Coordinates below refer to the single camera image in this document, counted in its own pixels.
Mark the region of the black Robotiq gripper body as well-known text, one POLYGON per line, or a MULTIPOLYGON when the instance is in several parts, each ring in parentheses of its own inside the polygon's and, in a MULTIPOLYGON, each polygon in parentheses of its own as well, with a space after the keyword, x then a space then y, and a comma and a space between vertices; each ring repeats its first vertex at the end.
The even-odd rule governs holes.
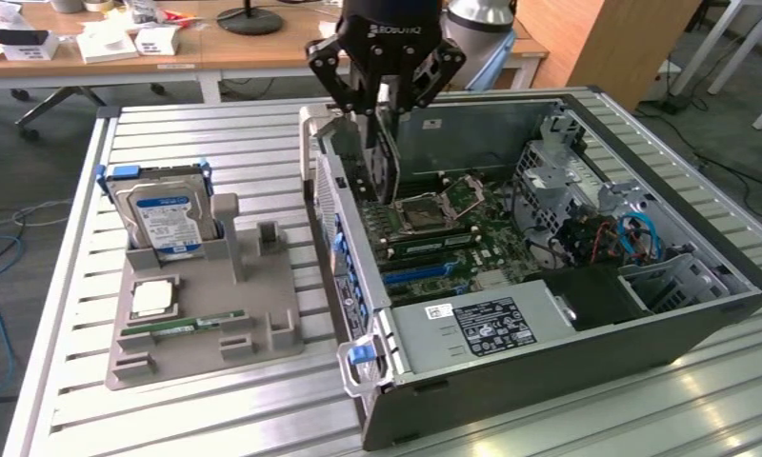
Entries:
POLYGON ((345 1, 337 42, 357 67, 370 73, 370 60, 382 59, 385 75, 401 74, 401 59, 420 64, 442 42, 441 1, 345 1))

